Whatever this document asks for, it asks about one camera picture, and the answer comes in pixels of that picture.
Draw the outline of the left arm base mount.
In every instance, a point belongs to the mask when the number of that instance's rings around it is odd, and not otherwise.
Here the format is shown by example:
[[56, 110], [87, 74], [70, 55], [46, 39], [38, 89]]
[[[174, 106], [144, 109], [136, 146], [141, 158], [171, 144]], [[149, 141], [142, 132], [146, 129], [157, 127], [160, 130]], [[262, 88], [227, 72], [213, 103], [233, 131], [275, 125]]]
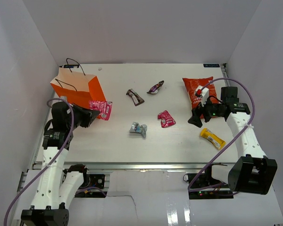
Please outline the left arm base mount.
[[89, 193], [91, 190], [97, 190], [104, 193], [105, 175], [104, 174], [87, 174], [78, 171], [68, 172], [62, 181], [59, 189], [60, 199], [72, 199], [76, 194]]

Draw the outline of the pink snack packet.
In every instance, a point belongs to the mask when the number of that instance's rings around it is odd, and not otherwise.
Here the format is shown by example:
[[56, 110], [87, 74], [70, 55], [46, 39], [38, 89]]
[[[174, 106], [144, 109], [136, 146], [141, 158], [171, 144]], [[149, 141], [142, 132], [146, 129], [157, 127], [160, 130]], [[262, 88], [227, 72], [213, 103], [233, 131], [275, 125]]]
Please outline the pink snack packet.
[[98, 119], [108, 121], [112, 111], [112, 102], [109, 101], [89, 101], [91, 110], [100, 111]]

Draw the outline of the yellow snack bar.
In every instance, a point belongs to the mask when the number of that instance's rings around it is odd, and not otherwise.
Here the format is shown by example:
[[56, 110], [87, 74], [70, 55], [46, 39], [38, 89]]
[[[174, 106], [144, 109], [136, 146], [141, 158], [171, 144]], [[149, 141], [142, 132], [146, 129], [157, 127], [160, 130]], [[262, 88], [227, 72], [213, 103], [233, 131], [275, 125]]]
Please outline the yellow snack bar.
[[200, 137], [209, 141], [217, 150], [221, 150], [226, 144], [224, 140], [219, 138], [217, 135], [215, 135], [212, 131], [210, 131], [207, 128], [204, 128], [200, 132]]

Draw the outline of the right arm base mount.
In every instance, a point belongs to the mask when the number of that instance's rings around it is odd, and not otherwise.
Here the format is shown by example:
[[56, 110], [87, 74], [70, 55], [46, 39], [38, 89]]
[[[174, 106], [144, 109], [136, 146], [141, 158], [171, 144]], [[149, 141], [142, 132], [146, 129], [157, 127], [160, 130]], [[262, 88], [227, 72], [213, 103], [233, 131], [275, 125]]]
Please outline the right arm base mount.
[[217, 199], [233, 199], [234, 194], [229, 189], [228, 185], [220, 184], [221, 182], [211, 179], [205, 174], [200, 175], [191, 189], [200, 189], [207, 186], [212, 186], [207, 189], [202, 189], [196, 192], [189, 191], [190, 200], [217, 200]]

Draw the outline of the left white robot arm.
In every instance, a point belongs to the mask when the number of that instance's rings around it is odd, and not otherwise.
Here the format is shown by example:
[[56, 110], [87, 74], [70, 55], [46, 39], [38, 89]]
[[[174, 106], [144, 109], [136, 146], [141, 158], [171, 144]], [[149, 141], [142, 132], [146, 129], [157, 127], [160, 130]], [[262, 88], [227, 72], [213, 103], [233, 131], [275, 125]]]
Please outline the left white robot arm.
[[57, 101], [51, 106], [51, 119], [43, 134], [43, 162], [39, 183], [29, 209], [22, 210], [21, 220], [27, 226], [66, 226], [69, 205], [79, 188], [88, 187], [90, 176], [83, 164], [64, 169], [73, 131], [87, 128], [100, 114]]

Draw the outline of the red snack pouch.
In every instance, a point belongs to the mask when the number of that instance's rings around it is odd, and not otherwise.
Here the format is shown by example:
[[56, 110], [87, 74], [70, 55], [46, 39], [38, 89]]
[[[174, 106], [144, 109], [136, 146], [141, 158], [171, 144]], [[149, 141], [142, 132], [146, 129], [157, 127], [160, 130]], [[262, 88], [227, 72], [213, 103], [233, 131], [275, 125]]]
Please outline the red snack pouch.
[[161, 127], [167, 128], [176, 124], [174, 118], [170, 115], [167, 110], [158, 114], [158, 119], [161, 120]]

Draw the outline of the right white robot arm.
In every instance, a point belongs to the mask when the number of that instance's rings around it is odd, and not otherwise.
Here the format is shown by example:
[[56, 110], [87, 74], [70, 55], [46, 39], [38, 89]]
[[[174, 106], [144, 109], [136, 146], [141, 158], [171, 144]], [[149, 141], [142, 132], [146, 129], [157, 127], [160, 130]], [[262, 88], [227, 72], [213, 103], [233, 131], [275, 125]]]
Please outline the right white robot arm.
[[201, 119], [208, 122], [222, 117], [229, 126], [238, 160], [235, 164], [211, 163], [203, 172], [204, 184], [210, 188], [219, 183], [227, 184], [232, 192], [265, 195], [268, 193], [277, 171], [276, 160], [267, 157], [256, 138], [251, 124], [250, 109], [238, 98], [237, 87], [222, 87], [221, 99], [212, 103], [209, 89], [198, 86], [195, 95], [201, 102], [192, 109], [189, 124], [202, 127]]

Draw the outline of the brown white snack wrapper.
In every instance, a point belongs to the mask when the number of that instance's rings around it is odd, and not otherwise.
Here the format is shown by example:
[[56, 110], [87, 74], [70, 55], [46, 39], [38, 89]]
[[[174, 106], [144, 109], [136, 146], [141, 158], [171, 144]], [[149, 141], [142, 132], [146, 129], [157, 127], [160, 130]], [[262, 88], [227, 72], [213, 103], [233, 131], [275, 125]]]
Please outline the brown white snack wrapper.
[[144, 103], [144, 99], [141, 98], [133, 89], [129, 89], [126, 95], [131, 97], [135, 106], [139, 106]]

